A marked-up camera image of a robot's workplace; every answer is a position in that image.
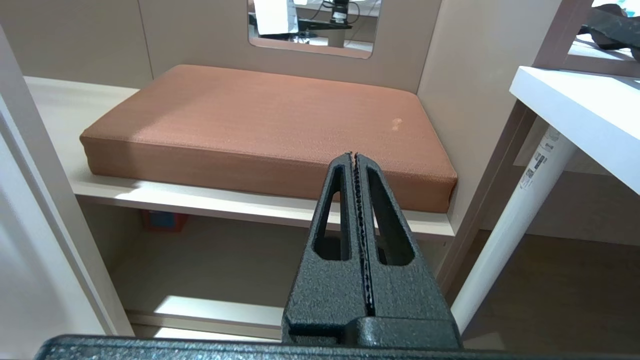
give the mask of clamp jaw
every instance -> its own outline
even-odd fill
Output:
[[[325,236],[340,193],[340,238]],[[376,234],[377,220],[380,233]],[[282,342],[461,348],[456,323],[373,160],[347,153],[324,182],[282,318]]]

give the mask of fabric upholstery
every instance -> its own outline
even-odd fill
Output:
[[[317,198],[336,156],[361,152],[404,209],[446,212],[456,173],[415,94],[179,65],[82,133],[94,174]]]

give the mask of table leg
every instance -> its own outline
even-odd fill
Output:
[[[549,126],[451,307],[460,333],[467,328],[574,152],[575,145]]]
[[[327,46],[332,47],[344,47],[344,37],[346,36],[346,30],[330,30],[327,31],[329,38],[327,40]]]

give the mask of beige wall panel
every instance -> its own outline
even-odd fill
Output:
[[[152,79],[135,0],[2,0],[22,73],[139,88]]]
[[[140,0],[155,76],[185,63],[387,86],[415,92],[439,0],[386,0],[369,59],[255,47],[246,1]]]
[[[500,193],[491,199],[482,228],[498,221],[524,167],[514,166]],[[565,171],[527,234],[640,245],[640,195],[613,176]]]
[[[535,59],[559,4],[442,1],[418,96],[458,173],[456,232],[513,109],[513,76]]]
[[[536,118],[536,121],[533,123],[527,138],[522,144],[522,148],[518,153],[518,157],[516,161],[513,163],[517,166],[526,166],[531,159],[534,151],[538,148],[538,143],[540,139],[547,131],[548,124],[541,118]],[[596,175],[610,175],[610,173],[604,169],[600,164],[598,164],[594,159],[591,159],[589,155],[585,154],[584,151],[577,149],[575,154],[569,160],[569,163],[564,168],[566,171],[573,172],[584,172],[587,174],[596,174]]]

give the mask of white table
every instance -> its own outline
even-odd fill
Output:
[[[549,129],[451,308],[461,333],[577,147],[640,193],[640,79],[520,67],[509,91]]]

